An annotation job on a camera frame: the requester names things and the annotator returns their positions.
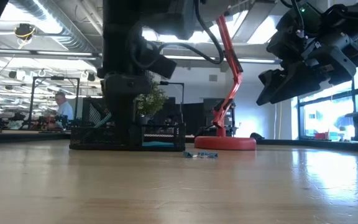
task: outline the desk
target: desk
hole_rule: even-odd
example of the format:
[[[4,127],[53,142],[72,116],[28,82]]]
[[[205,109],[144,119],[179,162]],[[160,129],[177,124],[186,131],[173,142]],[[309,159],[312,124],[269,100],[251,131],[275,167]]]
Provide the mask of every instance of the desk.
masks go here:
[[[358,223],[358,153],[258,146],[201,159],[68,144],[0,144],[0,223]]]

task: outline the red lamp base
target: red lamp base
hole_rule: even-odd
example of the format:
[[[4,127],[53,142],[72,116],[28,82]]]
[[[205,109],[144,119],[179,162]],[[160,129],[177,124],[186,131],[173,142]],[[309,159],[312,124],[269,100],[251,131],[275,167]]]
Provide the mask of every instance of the red lamp base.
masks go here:
[[[256,150],[254,138],[200,136],[195,139],[194,144],[199,149]]]

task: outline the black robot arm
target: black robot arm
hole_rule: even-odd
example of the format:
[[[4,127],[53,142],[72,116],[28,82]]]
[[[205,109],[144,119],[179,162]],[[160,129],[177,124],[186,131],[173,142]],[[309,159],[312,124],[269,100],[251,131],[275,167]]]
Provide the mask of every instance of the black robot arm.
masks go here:
[[[296,7],[277,24],[277,33],[267,51],[282,59],[282,70],[259,75],[265,85],[257,104],[277,103],[320,89],[329,80],[337,85],[356,73],[358,56],[358,3],[336,4],[320,12],[309,3],[298,6],[303,21],[300,27]]]

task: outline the black wire mesh basket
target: black wire mesh basket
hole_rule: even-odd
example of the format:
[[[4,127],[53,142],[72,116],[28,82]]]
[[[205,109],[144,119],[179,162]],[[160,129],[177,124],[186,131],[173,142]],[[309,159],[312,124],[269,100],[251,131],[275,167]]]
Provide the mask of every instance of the black wire mesh basket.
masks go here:
[[[80,127],[71,130],[70,149],[182,152],[186,149],[186,128],[176,125],[142,125],[131,131],[133,139],[125,144],[115,128]]]
[[[95,126],[101,122],[109,111],[102,98],[84,98],[82,109],[82,126]]]

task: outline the man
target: man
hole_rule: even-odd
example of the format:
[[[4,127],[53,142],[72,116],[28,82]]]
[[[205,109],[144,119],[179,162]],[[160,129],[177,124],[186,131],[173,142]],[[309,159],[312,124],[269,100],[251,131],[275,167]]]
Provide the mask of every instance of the man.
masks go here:
[[[68,120],[73,120],[73,108],[67,102],[66,95],[63,92],[58,92],[55,95],[55,101],[59,106],[57,110],[58,115],[66,115]]]

